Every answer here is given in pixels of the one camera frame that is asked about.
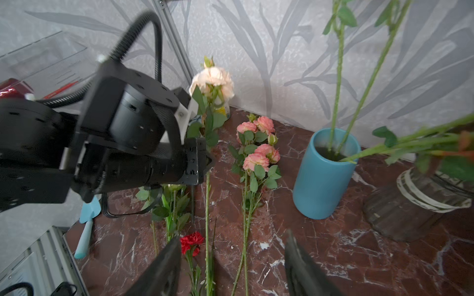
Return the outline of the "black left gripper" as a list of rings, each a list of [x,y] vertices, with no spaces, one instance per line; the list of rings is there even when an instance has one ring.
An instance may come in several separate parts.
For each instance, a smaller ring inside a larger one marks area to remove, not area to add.
[[[71,143],[71,188],[85,202],[136,187],[198,185],[214,166],[202,138],[187,138],[190,96],[114,60],[87,91]]]

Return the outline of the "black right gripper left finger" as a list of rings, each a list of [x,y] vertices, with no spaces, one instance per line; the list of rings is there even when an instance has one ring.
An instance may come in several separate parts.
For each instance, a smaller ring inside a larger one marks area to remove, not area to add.
[[[181,244],[173,238],[125,296],[176,296],[181,271]]]

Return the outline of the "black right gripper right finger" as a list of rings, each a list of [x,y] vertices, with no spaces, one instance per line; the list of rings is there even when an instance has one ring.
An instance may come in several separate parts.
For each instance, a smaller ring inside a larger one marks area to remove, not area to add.
[[[301,247],[290,229],[286,231],[285,273],[291,296],[343,295]]]

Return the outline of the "large peach rose spray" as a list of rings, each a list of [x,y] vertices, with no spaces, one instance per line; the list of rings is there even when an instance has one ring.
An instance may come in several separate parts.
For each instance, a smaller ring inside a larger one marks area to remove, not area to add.
[[[216,66],[213,58],[205,57],[203,69],[196,74],[191,82],[189,93],[198,104],[197,114],[201,124],[191,124],[188,134],[205,140],[206,151],[210,152],[218,144],[218,129],[228,120],[224,112],[225,104],[234,97],[234,83],[228,71]],[[205,174],[205,248],[206,267],[204,288],[207,296],[215,294],[214,283],[214,251],[211,238],[211,169]]]

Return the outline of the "pink rose spray stem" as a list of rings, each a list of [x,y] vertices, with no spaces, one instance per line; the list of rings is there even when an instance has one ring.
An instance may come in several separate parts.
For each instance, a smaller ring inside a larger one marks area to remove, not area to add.
[[[357,27],[357,20],[348,7],[349,1],[336,0],[332,1],[332,15],[327,22],[323,35],[328,35],[333,32],[338,39],[337,50],[337,67],[336,67],[336,93],[333,105],[332,124],[330,128],[330,136],[328,141],[328,151],[333,155],[338,155],[339,152],[334,146],[335,144],[335,129],[338,119],[338,107],[341,94],[342,85],[342,70],[343,70],[343,56],[344,56],[344,33],[346,27]]]

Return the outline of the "peach rose spray stem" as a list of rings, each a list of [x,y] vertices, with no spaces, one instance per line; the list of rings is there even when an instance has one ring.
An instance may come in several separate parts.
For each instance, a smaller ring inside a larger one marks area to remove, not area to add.
[[[341,140],[336,153],[339,154],[343,148],[343,146],[346,144],[349,135],[351,134],[351,130],[353,129],[353,126],[356,122],[356,120],[359,117],[359,113],[364,107],[365,101],[369,97],[370,91],[372,90],[372,87],[374,85],[374,82],[379,74],[379,71],[382,68],[382,65],[385,62],[385,59],[394,43],[395,37],[401,27],[401,24],[405,18],[405,16],[408,13],[408,10],[411,6],[412,1],[390,1],[387,6],[384,8],[384,10],[381,12],[379,17],[374,23],[374,27],[386,27],[388,31],[388,39],[381,51],[380,57],[377,60],[376,66],[370,76],[369,82],[367,84],[367,87],[364,90],[364,93],[362,95],[362,98],[360,99],[357,108],[354,112],[354,115],[352,119],[349,122],[348,128],[346,129],[346,132],[343,136],[343,139]]]

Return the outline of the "peach single rose stem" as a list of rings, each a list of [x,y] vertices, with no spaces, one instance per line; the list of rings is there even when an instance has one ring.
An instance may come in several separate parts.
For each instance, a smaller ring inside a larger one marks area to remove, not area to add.
[[[358,153],[348,154],[342,162],[354,164],[357,159],[375,154],[387,155],[391,165],[407,154],[415,154],[419,172],[430,176],[440,172],[465,182],[474,181],[474,115],[431,128],[422,128],[408,136],[398,137],[387,127],[372,134],[384,142]]]

